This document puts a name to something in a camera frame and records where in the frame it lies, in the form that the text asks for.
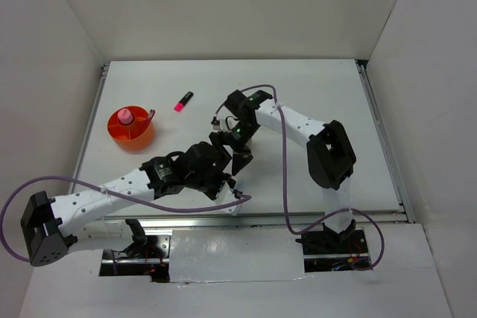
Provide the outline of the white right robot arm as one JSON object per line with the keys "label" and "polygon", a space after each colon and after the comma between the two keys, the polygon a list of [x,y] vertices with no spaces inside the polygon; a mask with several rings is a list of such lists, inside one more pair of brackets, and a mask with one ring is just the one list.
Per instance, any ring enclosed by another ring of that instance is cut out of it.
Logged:
{"label": "white right robot arm", "polygon": [[235,90],[222,104],[236,120],[232,127],[218,116],[212,119],[209,139],[220,153],[220,165],[231,164],[233,174],[245,168],[253,159],[249,144],[261,127],[280,133],[283,144],[298,144],[306,152],[310,177],[323,192],[326,246],[343,252],[356,229],[350,208],[356,155],[343,124],[314,120],[280,104],[272,85],[251,86],[249,90],[251,95]]}

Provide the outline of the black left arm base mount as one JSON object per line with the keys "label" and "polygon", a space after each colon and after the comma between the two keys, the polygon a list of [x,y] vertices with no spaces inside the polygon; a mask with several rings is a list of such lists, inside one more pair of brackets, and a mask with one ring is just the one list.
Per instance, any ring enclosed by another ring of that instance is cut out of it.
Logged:
{"label": "black left arm base mount", "polygon": [[126,225],[131,231],[132,242],[119,251],[121,258],[158,258],[168,257],[168,243],[162,246],[157,236],[146,235],[141,223],[137,219],[126,219]]}

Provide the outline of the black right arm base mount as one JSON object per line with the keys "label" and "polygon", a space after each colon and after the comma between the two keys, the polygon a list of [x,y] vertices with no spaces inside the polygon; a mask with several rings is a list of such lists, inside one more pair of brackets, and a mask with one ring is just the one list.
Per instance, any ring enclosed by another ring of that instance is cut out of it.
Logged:
{"label": "black right arm base mount", "polygon": [[361,255],[368,253],[362,229],[356,229],[356,221],[339,234],[325,224],[321,231],[310,231],[295,240],[304,255]]}

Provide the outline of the pink highlighter black cap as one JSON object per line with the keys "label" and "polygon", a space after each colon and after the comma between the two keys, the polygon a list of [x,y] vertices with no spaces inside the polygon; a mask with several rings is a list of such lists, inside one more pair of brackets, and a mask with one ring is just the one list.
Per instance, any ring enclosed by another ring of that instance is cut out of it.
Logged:
{"label": "pink highlighter black cap", "polygon": [[185,105],[193,98],[194,93],[193,92],[187,92],[174,106],[174,111],[175,112],[181,112]]}

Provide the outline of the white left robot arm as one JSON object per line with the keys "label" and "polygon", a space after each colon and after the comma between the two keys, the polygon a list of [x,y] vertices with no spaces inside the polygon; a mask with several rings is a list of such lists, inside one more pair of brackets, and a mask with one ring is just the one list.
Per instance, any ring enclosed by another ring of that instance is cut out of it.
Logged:
{"label": "white left robot arm", "polygon": [[80,229],[133,204],[185,214],[187,209],[155,202],[185,188],[204,194],[214,203],[193,208],[193,213],[222,210],[232,214],[249,198],[237,189],[233,177],[223,171],[219,159],[216,149],[202,141],[185,152],[156,156],[101,186],[85,183],[84,191],[76,194],[59,197],[50,197],[44,191],[33,194],[20,220],[28,262],[41,267],[58,261],[79,244]]}

